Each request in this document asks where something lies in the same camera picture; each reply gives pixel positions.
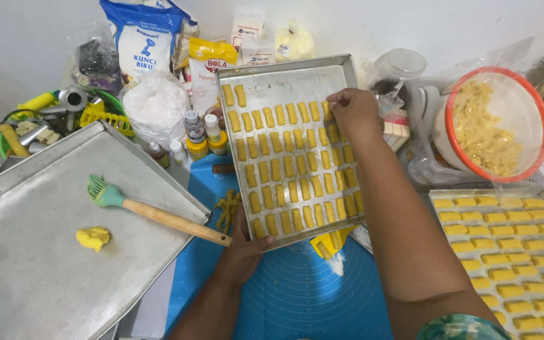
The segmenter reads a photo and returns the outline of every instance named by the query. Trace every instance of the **white bowl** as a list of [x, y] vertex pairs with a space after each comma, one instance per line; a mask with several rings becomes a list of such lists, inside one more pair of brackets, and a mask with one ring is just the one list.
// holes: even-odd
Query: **white bowl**
[[[496, 127], [512, 132], [514, 141], [523, 146], [513, 176], [488, 174], [474, 164], [459, 146], [452, 111], [459, 89], [468, 81], [485, 82], [494, 90], [487, 109], [501, 118]], [[450, 165], [492, 181], [507, 183], [527, 179], [543, 163], [544, 103], [536, 89], [522, 76], [500, 67], [481, 67], [465, 74], [442, 100], [444, 105], [432, 125], [432, 138], [438, 152]]]

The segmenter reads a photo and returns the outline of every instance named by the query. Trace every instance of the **blue silicone baking mat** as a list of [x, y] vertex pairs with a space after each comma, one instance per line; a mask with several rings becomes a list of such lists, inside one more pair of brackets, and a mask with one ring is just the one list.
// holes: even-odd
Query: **blue silicone baking mat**
[[[236, 175], [214, 175], [211, 166], [230, 157], [209, 155], [193, 163], [188, 191], [213, 207]], [[209, 227], [220, 216], [213, 212]], [[195, 238], [178, 256], [167, 329], [213, 270], [222, 246]], [[267, 252], [242, 289], [235, 339], [391, 339], [381, 282], [373, 256], [348, 237], [341, 250], [344, 276], [331, 272], [308, 241]]]

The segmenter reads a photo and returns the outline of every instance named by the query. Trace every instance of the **yellow jar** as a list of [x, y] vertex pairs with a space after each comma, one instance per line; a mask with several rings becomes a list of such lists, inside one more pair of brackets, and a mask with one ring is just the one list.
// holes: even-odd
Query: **yellow jar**
[[207, 156], [209, 153], [207, 138], [205, 138], [205, 140], [203, 140], [201, 143], [192, 143], [190, 139], [186, 139], [186, 148], [188, 149], [188, 155], [190, 155], [193, 162]]
[[225, 156], [226, 155], [226, 144], [228, 143], [228, 135], [226, 135], [225, 132], [221, 131], [219, 136], [219, 141], [215, 143], [209, 142], [207, 139], [207, 143], [209, 144], [209, 149], [211, 152], [218, 156]]

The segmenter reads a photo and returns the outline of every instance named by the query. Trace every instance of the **silicone brush head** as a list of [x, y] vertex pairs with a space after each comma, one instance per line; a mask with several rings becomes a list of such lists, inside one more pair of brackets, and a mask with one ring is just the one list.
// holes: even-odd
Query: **silicone brush head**
[[89, 199], [99, 206], [122, 207], [126, 198], [116, 185], [110, 184], [104, 180], [104, 177], [98, 177], [94, 174], [89, 175], [87, 192]]

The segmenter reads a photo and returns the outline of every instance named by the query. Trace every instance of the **flour bag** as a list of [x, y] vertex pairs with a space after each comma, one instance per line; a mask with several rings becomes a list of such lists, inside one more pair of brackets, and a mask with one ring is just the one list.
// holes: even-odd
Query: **flour bag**
[[188, 46], [190, 74], [192, 76], [192, 109], [203, 116], [218, 102], [218, 68], [236, 64], [238, 52], [229, 43], [211, 42], [192, 37]]
[[122, 4], [110, 0], [100, 0], [100, 5], [117, 45], [125, 84], [148, 70], [170, 71], [170, 57], [183, 21], [196, 25], [177, 7]]

